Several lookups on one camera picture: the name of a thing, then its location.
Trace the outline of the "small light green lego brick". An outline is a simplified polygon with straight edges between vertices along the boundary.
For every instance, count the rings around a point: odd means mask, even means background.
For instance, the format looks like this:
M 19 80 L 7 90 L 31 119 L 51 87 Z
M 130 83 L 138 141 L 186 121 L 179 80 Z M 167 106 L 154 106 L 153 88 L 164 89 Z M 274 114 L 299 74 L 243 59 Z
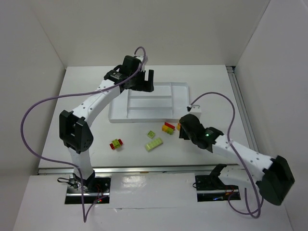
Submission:
M 155 137 L 155 133 L 153 131 L 148 131 L 147 133 L 147 136 L 150 138 L 150 139 L 153 139 Z

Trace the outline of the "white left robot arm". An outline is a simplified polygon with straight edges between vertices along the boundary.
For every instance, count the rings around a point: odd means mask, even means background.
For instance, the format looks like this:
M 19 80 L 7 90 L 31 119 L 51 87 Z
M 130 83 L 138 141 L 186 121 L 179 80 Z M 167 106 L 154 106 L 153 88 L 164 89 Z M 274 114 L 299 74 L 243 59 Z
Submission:
M 72 111 L 59 115 L 59 136 L 75 165 L 74 180 L 90 187 L 95 178 L 89 149 L 94 141 L 90 127 L 99 113 L 125 90 L 152 92 L 154 72 L 145 71 L 146 55 L 125 56 L 121 65 L 105 74 L 97 93 L 90 95 Z

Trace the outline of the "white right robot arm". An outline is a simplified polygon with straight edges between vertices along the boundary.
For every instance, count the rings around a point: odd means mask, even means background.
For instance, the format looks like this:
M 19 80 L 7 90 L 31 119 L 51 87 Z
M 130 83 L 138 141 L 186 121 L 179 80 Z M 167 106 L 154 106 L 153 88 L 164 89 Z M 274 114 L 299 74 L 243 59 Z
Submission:
M 235 141 L 214 127 L 204 128 L 197 116 L 187 114 L 180 119 L 180 136 L 198 148 L 223 156 L 247 167 L 256 180 L 260 195 L 273 205 L 281 205 L 295 183 L 287 160 L 260 154 Z

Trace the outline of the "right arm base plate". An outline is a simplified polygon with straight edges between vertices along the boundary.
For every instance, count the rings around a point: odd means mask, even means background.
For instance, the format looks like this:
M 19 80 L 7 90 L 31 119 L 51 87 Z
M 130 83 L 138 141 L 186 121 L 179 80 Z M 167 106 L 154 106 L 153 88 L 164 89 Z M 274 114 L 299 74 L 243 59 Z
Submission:
M 198 202 L 240 200 L 239 188 L 236 185 L 225 185 L 220 179 L 214 179 L 210 175 L 196 175 L 195 183 Z

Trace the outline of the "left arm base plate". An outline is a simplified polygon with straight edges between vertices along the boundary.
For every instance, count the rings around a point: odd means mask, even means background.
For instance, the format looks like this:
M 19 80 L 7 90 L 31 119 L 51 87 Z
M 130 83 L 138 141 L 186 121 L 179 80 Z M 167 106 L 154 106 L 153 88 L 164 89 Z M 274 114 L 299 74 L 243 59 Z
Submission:
M 67 183 L 67 190 L 64 203 L 66 205 L 81 204 L 81 184 L 74 180 L 73 177 L 63 178 L 63 182 Z M 97 204 L 108 204 L 110 202 L 111 177 L 96 177 L 94 183 L 88 187 L 84 186 L 84 204 L 92 204 L 98 200 Z

